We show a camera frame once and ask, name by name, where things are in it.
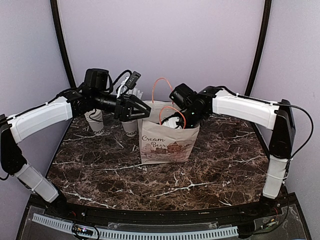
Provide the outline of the white paper takeout bag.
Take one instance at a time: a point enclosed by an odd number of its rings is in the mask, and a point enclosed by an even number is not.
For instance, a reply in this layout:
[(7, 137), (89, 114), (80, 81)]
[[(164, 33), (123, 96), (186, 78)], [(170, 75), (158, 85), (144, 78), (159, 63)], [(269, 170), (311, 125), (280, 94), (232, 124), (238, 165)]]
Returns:
[(154, 94), (145, 100), (151, 112), (137, 121), (141, 163), (163, 164), (188, 160), (200, 126), (178, 127), (173, 124), (182, 117), (182, 110), (173, 101), (157, 101)]

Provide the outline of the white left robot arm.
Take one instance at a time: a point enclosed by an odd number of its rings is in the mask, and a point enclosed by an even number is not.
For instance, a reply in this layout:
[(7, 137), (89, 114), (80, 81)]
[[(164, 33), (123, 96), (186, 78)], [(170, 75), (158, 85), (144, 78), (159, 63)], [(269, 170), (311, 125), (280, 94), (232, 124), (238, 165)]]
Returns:
[(141, 77), (133, 71), (121, 85), (125, 88), (113, 94), (114, 83), (109, 71), (90, 68), (79, 87), (69, 88), (39, 106), (9, 117), (0, 116), (0, 164), (5, 173), (14, 176), (32, 192), (51, 204), (51, 210), (60, 218), (67, 218), (70, 206), (64, 195), (23, 156), (18, 144), (29, 136), (56, 123), (77, 118), (92, 110), (113, 113), (114, 118), (128, 122), (149, 117), (151, 107), (129, 94)]

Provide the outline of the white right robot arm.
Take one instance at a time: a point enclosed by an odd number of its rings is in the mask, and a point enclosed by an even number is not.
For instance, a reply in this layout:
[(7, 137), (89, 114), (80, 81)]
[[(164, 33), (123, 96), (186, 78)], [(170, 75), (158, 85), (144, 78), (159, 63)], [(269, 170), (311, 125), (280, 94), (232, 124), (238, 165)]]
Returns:
[(250, 122), (271, 131), (268, 145), (269, 165), (262, 190), (264, 199), (255, 205), (255, 213), (266, 217), (275, 208), (274, 199), (289, 175), (297, 151), (293, 151), (296, 125), (293, 109), (306, 110), (288, 100), (262, 100), (232, 92), (226, 86), (207, 86), (196, 92), (182, 83), (169, 95), (177, 105), (175, 113), (159, 116), (159, 124), (174, 129), (192, 129), (213, 115), (224, 115)]

